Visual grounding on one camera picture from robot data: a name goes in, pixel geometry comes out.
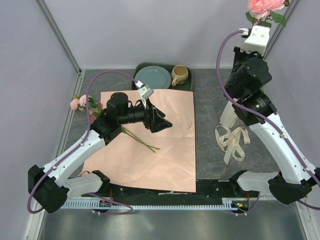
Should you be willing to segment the beige ribbon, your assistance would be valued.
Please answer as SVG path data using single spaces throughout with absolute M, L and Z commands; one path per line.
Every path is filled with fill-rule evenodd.
M 237 127 L 231 131 L 227 126 L 218 125 L 214 133 L 219 148 L 224 152 L 223 161 L 226 165 L 229 164 L 231 158 L 238 162 L 242 162 L 245 159 L 246 154 L 240 145 L 240 139 L 242 137 L 245 145 L 251 143 L 247 129 Z

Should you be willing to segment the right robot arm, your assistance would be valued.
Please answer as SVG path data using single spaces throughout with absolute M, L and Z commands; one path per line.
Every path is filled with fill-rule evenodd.
M 295 143 L 287 144 L 287 133 L 277 109 L 263 92 L 271 81 L 269 67 L 257 51 L 246 53 L 234 48 L 233 68 L 224 86 L 235 99 L 235 114 L 265 145 L 279 167 L 279 171 L 256 173 L 241 170 L 230 178 L 229 191 L 235 197 L 256 191 L 271 194 L 283 204 L 291 204 L 306 197 L 320 179 L 320 169 L 304 158 Z

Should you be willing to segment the pink wrapping paper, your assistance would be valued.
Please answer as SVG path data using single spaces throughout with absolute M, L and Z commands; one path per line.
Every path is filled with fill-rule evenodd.
M 172 127 L 151 133 L 143 123 L 89 157 L 81 172 L 101 171 L 110 182 L 124 187 L 175 192 L 196 191 L 194 95 L 191 91 L 156 89 L 150 102 L 165 114 Z

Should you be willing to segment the pink flower bunch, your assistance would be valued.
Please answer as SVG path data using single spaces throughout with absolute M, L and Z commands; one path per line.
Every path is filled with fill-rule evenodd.
M 74 94 L 72 96 L 72 101 L 70 102 L 70 108 L 73 111 L 83 111 L 86 108 L 86 100 L 87 95 L 84 94 L 81 97 Z M 89 95 L 88 96 L 88 109 L 89 109 L 89 121 L 92 124 L 102 113 L 103 110 L 103 104 L 101 102 L 95 102 L 95 100 Z M 149 150 L 151 150 L 153 153 L 155 153 L 157 150 L 160 150 L 160 148 L 149 145 L 142 141 L 139 137 L 137 137 L 135 134 L 133 134 L 131 131 L 126 129 L 125 127 L 121 128 L 121 132 L 126 134 L 127 136 L 134 139 L 136 142 L 146 146 Z

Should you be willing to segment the pink rose stem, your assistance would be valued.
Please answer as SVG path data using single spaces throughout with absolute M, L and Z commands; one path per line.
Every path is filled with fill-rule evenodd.
M 271 28 L 272 22 L 286 27 L 287 18 L 277 11 L 288 7 L 289 0 L 249 0 L 248 12 L 245 13 L 247 20 L 254 26 Z

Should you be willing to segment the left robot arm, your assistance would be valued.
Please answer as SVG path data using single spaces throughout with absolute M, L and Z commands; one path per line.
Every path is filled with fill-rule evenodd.
M 106 108 L 77 142 L 43 167 L 34 165 L 28 170 L 29 197 L 47 213 L 54 213 L 67 200 L 84 194 L 106 196 L 110 191 L 110 179 L 101 171 L 94 170 L 85 177 L 72 178 L 71 174 L 114 140 L 122 132 L 123 125 L 143 123 L 151 133 L 157 133 L 173 126 L 165 116 L 149 99 L 141 98 L 132 105 L 127 94 L 112 94 Z

